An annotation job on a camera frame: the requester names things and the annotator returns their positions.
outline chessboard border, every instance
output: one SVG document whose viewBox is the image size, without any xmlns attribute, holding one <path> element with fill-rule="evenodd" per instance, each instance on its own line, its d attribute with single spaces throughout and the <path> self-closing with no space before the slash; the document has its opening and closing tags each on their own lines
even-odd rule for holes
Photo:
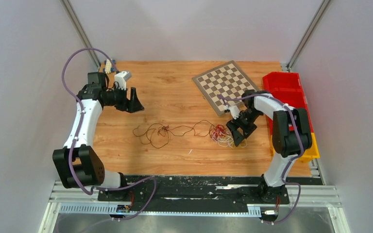
<svg viewBox="0 0 373 233">
<path fill-rule="evenodd" d="M 214 70 L 220 69 L 220 68 L 225 67 L 225 66 L 227 66 L 229 64 L 234 64 L 235 68 L 237 68 L 237 70 L 241 73 L 241 75 L 244 76 L 244 78 L 246 78 L 248 80 L 248 82 L 255 88 L 256 91 L 259 91 L 258 86 L 255 85 L 254 82 L 252 82 L 252 80 L 250 79 L 250 77 L 248 77 L 248 75 L 241 69 L 241 67 L 239 67 L 238 64 L 235 61 L 233 61 L 233 60 L 229 61 L 227 63 L 224 63 L 224 64 L 222 64 L 220 66 L 217 66 L 215 68 L 212 68 L 210 70 L 207 70 L 207 71 L 205 71 L 205 72 L 203 72 L 203 73 L 201 73 L 201 74 L 193 77 L 192 78 L 193 82 L 195 83 L 195 85 L 197 86 L 197 88 L 199 89 L 199 91 L 203 94 L 206 102 L 208 102 L 211 105 L 211 107 L 214 109 L 214 111 L 217 113 L 217 115 L 219 117 L 222 116 L 222 115 L 224 115 L 225 112 L 224 111 L 220 111 L 218 109 L 218 106 L 215 104 L 215 102 L 212 101 L 212 98 L 208 95 L 208 93 L 205 91 L 205 89 L 203 88 L 203 86 L 201 86 L 200 82 L 198 81 L 198 78 L 201 77 L 201 76 L 203 76 L 204 74 L 210 73 L 210 72 L 212 72 Z M 243 104 L 243 102 L 240 102 L 240 103 L 237 104 L 237 106 L 241 106 L 242 104 Z"/>
</svg>

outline brown string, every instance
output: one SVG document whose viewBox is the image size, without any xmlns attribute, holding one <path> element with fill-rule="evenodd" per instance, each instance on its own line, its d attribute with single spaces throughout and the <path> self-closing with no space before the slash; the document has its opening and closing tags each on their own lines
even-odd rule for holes
<svg viewBox="0 0 373 233">
<path fill-rule="evenodd" d="M 205 135 L 197 134 L 197 132 L 195 131 L 195 127 L 196 127 L 198 124 L 203 123 L 203 122 L 207 122 L 207 123 L 210 124 L 209 129 L 208 129 L 208 133 L 206 133 Z M 187 128 L 187 129 L 189 129 L 189 130 L 183 132 L 182 134 L 175 134 L 175 133 L 173 132 L 173 130 L 176 130 L 176 129 L 181 128 L 181 127 L 185 127 L 185 128 Z M 148 143 L 144 143 L 144 142 L 142 142 L 142 140 L 141 140 L 141 143 L 142 143 L 142 144 L 144 144 L 144 145 L 151 144 L 151 146 L 153 146 L 154 148 L 160 149 L 160 148 L 163 148 L 164 146 L 166 146 L 166 145 L 170 142 L 170 135 L 171 135 L 171 134 L 172 134 L 173 136 L 175 136 L 175 137 L 182 137 L 182 136 L 184 136 L 186 133 L 191 132 L 191 131 L 194 131 L 194 136 L 198 136 L 198 137 L 206 137 L 206 136 L 209 135 L 209 132 L 211 132 L 211 130 L 212 130 L 213 128 L 215 128 L 215 126 L 214 126 L 211 122 L 209 122 L 209 121 L 207 121 L 207 120 L 201 120 L 200 122 L 196 123 L 196 124 L 195 124 L 194 126 L 192 126 L 192 127 L 190 127 L 190 126 L 186 126 L 186 125 L 181 125 L 181 126 L 177 126 L 177 127 L 173 128 L 173 129 L 170 129 L 170 126 L 169 126 L 169 125 L 165 126 L 165 125 L 163 125 L 163 124 L 161 124 L 161 123 L 154 123 L 154 124 L 150 125 L 150 126 L 148 127 L 148 129 L 147 129 L 143 134 L 141 134 L 141 135 L 136 135 L 136 134 L 135 134 L 135 130 L 137 130 L 138 128 L 139 128 L 139 125 L 138 125 L 138 127 L 136 127 L 134 130 L 132 130 L 132 133 L 133 133 L 136 137 L 143 137 L 143 136 L 145 136 L 145 137 L 147 138 Z M 158 132 L 156 133 L 156 135 L 158 135 L 158 136 L 162 136 L 162 137 L 166 137 L 166 138 L 167 138 L 166 143 L 163 144 L 163 145 L 160 146 L 160 147 L 157 147 L 156 145 L 154 145 L 153 140 L 152 140 L 153 135 L 154 135 L 154 132 L 155 132 L 156 130 L 158 130 Z"/>
</svg>

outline yellow bin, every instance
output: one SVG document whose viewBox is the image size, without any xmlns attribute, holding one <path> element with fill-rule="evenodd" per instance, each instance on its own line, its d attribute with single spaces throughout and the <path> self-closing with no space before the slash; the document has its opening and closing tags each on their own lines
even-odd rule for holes
<svg viewBox="0 0 373 233">
<path fill-rule="evenodd" d="M 320 157 L 320 152 L 318 151 L 317 140 L 315 139 L 315 133 L 311 133 L 311 137 L 312 137 L 311 148 L 307 149 L 302 155 L 302 157 L 298 159 L 298 161 L 301 161 L 302 163 L 308 163 L 309 161 L 313 159 L 318 159 Z M 274 150 L 274 146 L 272 145 L 272 136 L 270 137 L 270 150 L 271 150 L 271 156 L 274 156 L 275 150 Z"/>
</svg>

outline metal pole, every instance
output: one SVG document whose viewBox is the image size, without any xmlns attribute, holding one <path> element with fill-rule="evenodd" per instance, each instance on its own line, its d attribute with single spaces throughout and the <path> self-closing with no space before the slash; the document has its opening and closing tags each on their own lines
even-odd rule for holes
<svg viewBox="0 0 373 233">
<path fill-rule="evenodd" d="M 295 50 L 295 52 L 293 53 L 291 59 L 289 60 L 288 62 L 288 70 L 291 72 L 292 71 L 292 68 L 294 67 L 295 65 L 295 62 L 298 60 L 298 57 L 300 56 L 302 50 L 304 49 L 306 43 L 308 42 L 309 38 L 311 37 L 312 33 L 314 32 L 314 30 L 316 29 L 319 21 L 321 20 L 321 18 L 323 17 L 326 9 L 328 8 L 329 6 L 329 3 L 331 3 L 332 0 L 323 0 L 320 7 L 318 8 L 317 12 L 315 13 L 311 23 L 309 24 L 308 26 L 308 29 L 306 30 L 303 38 L 301 39 L 300 43 L 298 44 L 298 47 L 297 49 Z"/>
<path fill-rule="evenodd" d="M 73 10 L 73 7 L 69 0 L 60 0 L 62 5 L 64 6 L 64 9 L 66 13 L 69 16 L 69 19 L 71 20 L 74 28 L 76 29 L 76 32 L 78 33 L 78 36 L 81 38 L 82 43 L 84 44 L 85 47 L 87 48 L 92 48 L 91 42 L 88 39 L 88 36 L 86 36 L 84 29 L 82 28 L 81 23 L 79 22 L 78 17 L 76 16 L 75 11 Z M 89 56 L 91 57 L 92 61 L 96 65 L 97 68 L 100 67 L 101 62 L 96 55 L 96 53 L 93 50 L 88 50 Z"/>
</svg>

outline gray floor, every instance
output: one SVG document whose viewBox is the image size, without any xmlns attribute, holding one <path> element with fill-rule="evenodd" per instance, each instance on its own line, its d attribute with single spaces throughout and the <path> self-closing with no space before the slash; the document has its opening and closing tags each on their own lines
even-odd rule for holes
<svg viewBox="0 0 373 233">
<path fill-rule="evenodd" d="M 284 217 L 289 208 L 280 208 Z M 77 233 L 86 227 L 110 218 L 106 215 L 60 215 L 59 232 Z M 269 226 L 258 218 L 196 217 L 196 216 L 137 216 L 117 222 L 108 221 L 85 231 L 86 233 L 334 233 L 326 208 L 298 207 L 284 223 Z"/>
</svg>

